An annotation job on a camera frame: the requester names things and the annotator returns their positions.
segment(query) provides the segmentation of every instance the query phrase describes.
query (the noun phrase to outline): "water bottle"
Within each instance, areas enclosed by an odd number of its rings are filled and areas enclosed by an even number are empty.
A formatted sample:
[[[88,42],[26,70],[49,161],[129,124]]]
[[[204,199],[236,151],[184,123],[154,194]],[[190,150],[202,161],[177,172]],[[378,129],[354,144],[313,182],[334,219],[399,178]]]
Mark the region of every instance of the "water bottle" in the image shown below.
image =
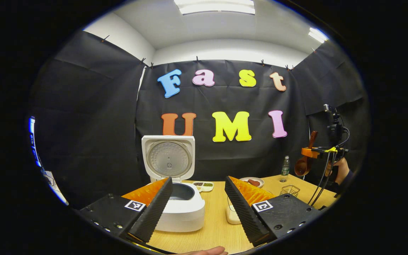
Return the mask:
[[[283,168],[281,170],[281,176],[280,176],[280,181],[285,182],[288,180],[289,176],[289,156],[284,157],[284,163],[283,163]]]

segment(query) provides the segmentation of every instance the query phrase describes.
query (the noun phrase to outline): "wooden spoon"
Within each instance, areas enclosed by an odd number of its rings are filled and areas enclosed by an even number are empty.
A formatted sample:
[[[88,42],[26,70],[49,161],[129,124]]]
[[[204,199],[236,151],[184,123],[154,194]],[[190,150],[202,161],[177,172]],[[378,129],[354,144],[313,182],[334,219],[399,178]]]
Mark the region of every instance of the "wooden spoon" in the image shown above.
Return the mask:
[[[310,143],[308,144],[308,148],[312,148],[314,144],[314,140],[316,140],[317,131],[313,131],[310,137]],[[301,159],[297,161],[294,167],[295,174],[297,176],[304,176],[309,173],[311,169],[311,159],[307,156],[303,156]]]

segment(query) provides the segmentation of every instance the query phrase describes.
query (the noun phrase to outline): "inner lid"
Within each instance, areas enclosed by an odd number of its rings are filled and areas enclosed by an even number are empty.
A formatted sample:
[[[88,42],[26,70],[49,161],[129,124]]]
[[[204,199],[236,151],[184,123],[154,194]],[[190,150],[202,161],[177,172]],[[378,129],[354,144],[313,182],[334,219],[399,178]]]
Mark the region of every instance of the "inner lid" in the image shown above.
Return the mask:
[[[194,196],[194,190],[185,184],[173,183],[173,192],[170,200],[190,200]]]
[[[179,177],[188,172],[191,156],[184,145],[173,141],[155,143],[148,152],[147,164],[160,176]]]

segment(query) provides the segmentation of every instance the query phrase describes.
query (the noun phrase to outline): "wire basket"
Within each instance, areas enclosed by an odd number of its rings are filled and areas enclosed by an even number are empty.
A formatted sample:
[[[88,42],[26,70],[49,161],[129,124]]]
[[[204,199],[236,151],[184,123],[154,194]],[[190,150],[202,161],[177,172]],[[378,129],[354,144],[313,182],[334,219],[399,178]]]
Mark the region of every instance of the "wire basket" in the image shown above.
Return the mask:
[[[300,189],[298,187],[295,187],[294,185],[288,185],[288,186],[284,186],[281,189],[280,195],[282,195],[282,194],[291,194],[294,197],[297,197],[299,191],[300,191]]]

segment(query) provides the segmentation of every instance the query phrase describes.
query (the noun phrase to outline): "wooden table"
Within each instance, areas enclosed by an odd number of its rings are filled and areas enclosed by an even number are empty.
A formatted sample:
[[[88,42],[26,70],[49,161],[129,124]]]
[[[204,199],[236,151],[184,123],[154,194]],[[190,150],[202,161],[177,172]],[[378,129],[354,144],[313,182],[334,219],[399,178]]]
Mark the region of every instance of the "wooden table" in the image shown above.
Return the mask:
[[[268,190],[274,195],[279,195],[281,188],[294,185],[300,189],[298,199],[308,203],[316,185],[303,181],[290,175],[288,181],[280,182],[280,176],[261,178],[264,186],[261,189]],[[175,253],[185,253],[194,250],[206,250],[219,245],[225,247],[229,254],[242,252],[253,248],[248,241],[241,224],[230,224],[226,220],[226,208],[228,207],[228,196],[225,193],[225,182],[214,181],[214,189],[210,192],[201,192],[205,200],[204,227],[193,232],[177,233],[154,231],[148,245]],[[324,190],[314,204],[314,208],[320,209],[323,205],[331,205],[336,198],[335,193]]]

